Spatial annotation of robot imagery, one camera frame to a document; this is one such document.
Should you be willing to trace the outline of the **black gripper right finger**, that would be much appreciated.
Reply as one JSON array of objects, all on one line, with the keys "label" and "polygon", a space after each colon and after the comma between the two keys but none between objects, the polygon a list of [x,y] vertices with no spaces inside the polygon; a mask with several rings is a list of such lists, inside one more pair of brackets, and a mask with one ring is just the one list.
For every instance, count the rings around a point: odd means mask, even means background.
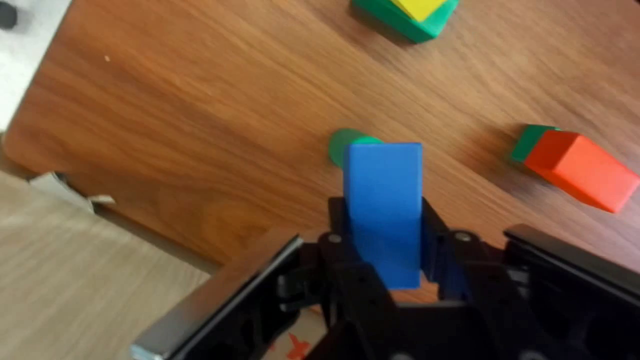
[{"label": "black gripper right finger", "polygon": [[450,231],[428,200],[421,200],[419,269],[437,287],[439,298],[468,298],[466,265],[474,243],[466,232]]}]

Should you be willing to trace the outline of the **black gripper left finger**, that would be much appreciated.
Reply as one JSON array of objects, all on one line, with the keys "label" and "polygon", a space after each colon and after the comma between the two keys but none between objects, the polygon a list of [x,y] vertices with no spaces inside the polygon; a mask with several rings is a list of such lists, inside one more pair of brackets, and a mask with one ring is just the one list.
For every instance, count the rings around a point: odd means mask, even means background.
[{"label": "black gripper left finger", "polygon": [[328,200],[328,223],[330,223],[328,241],[335,245],[348,245],[352,235],[349,235],[348,206],[343,198]]}]

